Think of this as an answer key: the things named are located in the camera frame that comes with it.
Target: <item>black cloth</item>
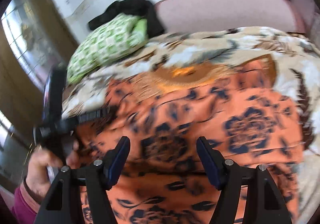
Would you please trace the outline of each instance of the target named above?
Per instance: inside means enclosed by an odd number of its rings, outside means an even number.
[[[113,20],[118,14],[135,15],[147,19],[147,33],[149,38],[164,33],[164,28],[157,18],[153,4],[148,0],[122,0],[112,3],[100,16],[92,19],[88,25],[91,30]]]

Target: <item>human hand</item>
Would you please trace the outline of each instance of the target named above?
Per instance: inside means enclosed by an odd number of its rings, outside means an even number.
[[[73,144],[73,151],[66,159],[67,165],[72,169],[79,168],[81,164],[77,153],[78,149],[79,143],[78,141],[75,141]],[[45,197],[51,186],[48,178],[47,166],[61,168],[63,163],[51,151],[37,147],[28,164],[26,184],[37,197],[38,201],[41,201]]]

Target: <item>folded orange garment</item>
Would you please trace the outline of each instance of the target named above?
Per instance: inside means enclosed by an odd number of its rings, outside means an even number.
[[[292,219],[297,217],[294,169],[302,159],[297,110],[290,98],[271,89],[261,61],[203,86],[162,90],[141,100],[143,89],[137,86],[144,75],[109,84],[106,104],[119,106],[111,125],[102,120],[77,129],[92,149],[92,160],[103,157],[122,136],[130,138],[122,175],[107,192],[119,224],[209,223],[220,192],[209,184],[196,153],[200,136],[239,165],[268,165]],[[81,198],[90,223],[85,188]],[[245,201],[243,187],[235,223],[242,222]]]

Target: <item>green checkered pillow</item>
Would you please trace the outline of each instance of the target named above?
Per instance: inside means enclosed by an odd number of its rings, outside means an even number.
[[[79,45],[68,65],[67,82],[77,83],[94,68],[133,53],[146,43],[146,39],[146,19],[119,14],[91,32]]]

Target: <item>silver bolt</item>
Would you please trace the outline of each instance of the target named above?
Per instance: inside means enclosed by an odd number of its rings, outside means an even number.
[[[62,171],[62,172],[67,172],[67,171],[69,171],[69,169],[70,169],[70,167],[67,166],[67,165],[65,165],[65,166],[63,166],[63,167],[61,168],[61,171]]]
[[[224,161],[226,165],[233,165],[233,161],[231,159],[227,159]]]
[[[101,160],[101,159],[97,159],[97,160],[95,160],[95,161],[93,162],[93,164],[94,164],[95,166],[100,166],[100,165],[102,165],[102,160]]]
[[[265,164],[260,164],[260,165],[259,165],[259,169],[260,169],[261,171],[265,171],[265,170],[267,169],[267,167],[266,167]]]

